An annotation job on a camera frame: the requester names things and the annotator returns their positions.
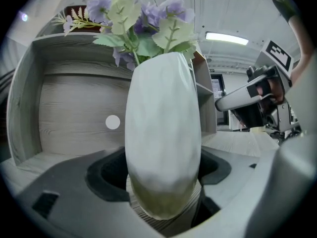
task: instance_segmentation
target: white vase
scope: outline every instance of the white vase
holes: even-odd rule
[[[181,53],[157,56],[134,70],[125,151],[142,209],[157,220],[181,213],[194,189],[201,156],[198,99]]]

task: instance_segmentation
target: flower arrangement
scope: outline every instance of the flower arrangement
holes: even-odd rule
[[[195,14],[184,0],[166,0],[159,6],[141,0],[89,0],[87,6],[70,15],[59,14],[55,24],[63,24],[65,35],[76,28],[100,27],[93,43],[113,47],[113,57],[127,68],[169,52],[182,52],[193,59]]]

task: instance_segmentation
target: white shelf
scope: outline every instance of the white shelf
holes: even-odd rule
[[[213,91],[208,89],[207,87],[201,85],[200,83],[196,82],[196,87],[197,87],[197,95],[211,95],[213,94]]]

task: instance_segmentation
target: window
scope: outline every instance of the window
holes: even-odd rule
[[[224,83],[222,75],[211,75],[211,81],[212,81],[212,90],[214,95],[214,100],[221,98],[222,96],[225,96],[225,89],[224,89]],[[224,111],[220,112],[216,110],[217,112],[217,125],[229,125],[229,112]]]

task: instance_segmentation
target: ceiling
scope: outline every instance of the ceiling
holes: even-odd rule
[[[164,0],[143,0],[160,4]],[[59,9],[87,0],[62,0]],[[245,73],[254,65],[264,42],[271,39],[294,57],[300,58],[299,45],[291,28],[271,0],[185,0],[195,10],[195,32],[209,67],[216,72]],[[230,34],[249,40],[246,46],[221,41],[207,41],[207,31]]]

